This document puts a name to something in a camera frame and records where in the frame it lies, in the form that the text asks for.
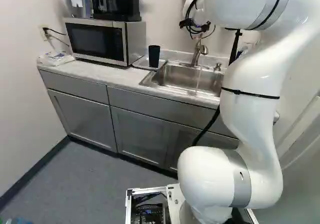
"black cup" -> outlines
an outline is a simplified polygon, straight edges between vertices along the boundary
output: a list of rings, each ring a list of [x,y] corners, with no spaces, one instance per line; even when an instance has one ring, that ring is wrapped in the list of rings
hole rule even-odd
[[[159,56],[160,56],[160,46],[149,45],[149,66],[150,67],[158,68]]]

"microwave door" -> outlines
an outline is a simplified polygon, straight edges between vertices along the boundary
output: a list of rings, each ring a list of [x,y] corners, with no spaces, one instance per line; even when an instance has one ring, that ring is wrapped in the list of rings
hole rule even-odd
[[[110,64],[127,65],[125,28],[66,23],[73,55]]]

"coffee maker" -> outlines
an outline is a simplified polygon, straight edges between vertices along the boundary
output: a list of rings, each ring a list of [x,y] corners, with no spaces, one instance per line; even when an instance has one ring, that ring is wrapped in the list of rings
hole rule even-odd
[[[93,18],[122,22],[141,21],[139,0],[92,0]]]

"microwave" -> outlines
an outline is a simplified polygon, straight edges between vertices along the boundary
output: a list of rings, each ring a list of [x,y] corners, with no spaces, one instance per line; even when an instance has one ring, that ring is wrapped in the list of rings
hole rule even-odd
[[[129,66],[145,55],[146,23],[64,18],[72,55]]]

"gray countertop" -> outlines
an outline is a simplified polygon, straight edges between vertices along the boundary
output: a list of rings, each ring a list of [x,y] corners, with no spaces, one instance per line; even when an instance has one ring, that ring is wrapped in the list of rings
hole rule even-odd
[[[74,77],[98,84],[104,84],[111,87],[170,100],[181,101],[212,109],[216,109],[220,102],[219,98],[213,96],[208,98],[199,98],[197,96],[186,96],[179,93],[167,92],[164,90],[139,85],[140,81],[150,71],[136,69],[133,67],[122,68],[117,66],[104,66],[78,60],[56,67],[48,67],[39,63],[37,67],[40,70],[45,70],[64,76]]]

